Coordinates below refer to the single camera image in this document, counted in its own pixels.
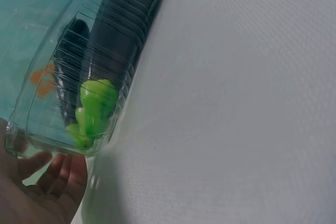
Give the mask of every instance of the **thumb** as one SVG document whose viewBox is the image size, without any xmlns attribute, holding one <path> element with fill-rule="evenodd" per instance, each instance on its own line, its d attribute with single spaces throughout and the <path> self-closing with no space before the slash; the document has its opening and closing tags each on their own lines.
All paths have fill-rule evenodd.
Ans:
<svg viewBox="0 0 336 224">
<path fill-rule="evenodd" d="M 18 160 L 17 170 L 22 180 L 29 178 L 32 174 L 43 168 L 52 159 L 49 152 L 39 152 L 30 158 Z"/>
</svg>

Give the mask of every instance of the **orange object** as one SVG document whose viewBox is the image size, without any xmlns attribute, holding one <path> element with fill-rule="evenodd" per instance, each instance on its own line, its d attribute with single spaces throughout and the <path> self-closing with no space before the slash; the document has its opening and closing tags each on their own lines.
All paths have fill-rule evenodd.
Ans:
<svg viewBox="0 0 336 224">
<path fill-rule="evenodd" d="M 29 81 L 37 86 L 37 97 L 44 99 L 47 94 L 55 90 L 55 80 L 52 71 L 55 70 L 54 64 L 48 64 L 47 69 L 42 68 L 35 71 Z"/>
</svg>

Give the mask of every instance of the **blue surface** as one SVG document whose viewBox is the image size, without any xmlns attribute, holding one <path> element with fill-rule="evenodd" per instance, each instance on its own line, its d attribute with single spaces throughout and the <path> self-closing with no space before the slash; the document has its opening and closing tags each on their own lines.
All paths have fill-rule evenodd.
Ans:
<svg viewBox="0 0 336 224">
<path fill-rule="evenodd" d="M 0 117 L 8 120 L 30 61 L 49 27 L 68 1 L 2 0 Z"/>
</svg>

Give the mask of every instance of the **clear plastic container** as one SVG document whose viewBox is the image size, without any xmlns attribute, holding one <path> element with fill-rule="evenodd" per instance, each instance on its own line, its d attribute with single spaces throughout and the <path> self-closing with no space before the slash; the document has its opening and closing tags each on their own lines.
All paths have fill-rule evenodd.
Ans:
<svg viewBox="0 0 336 224">
<path fill-rule="evenodd" d="M 9 151 L 27 156 L 25 144 L 92 156 L 110 141 L 148 35 L 151 1 L 70 0 L 43 33 L 31 31 L 40 45 L 25 62 Z"/>
</svg>

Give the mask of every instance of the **white fabric surface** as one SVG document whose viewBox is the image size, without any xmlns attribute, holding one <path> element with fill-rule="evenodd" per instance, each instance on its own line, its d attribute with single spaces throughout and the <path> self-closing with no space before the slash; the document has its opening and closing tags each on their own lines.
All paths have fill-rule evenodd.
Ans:
<svg viewBox="0 0 336 224">
<path fill-rule="evenodd" d="M 83 223 L 336 223 L 335 101 L 336 0 L 164 0 Z"/>
</svg>

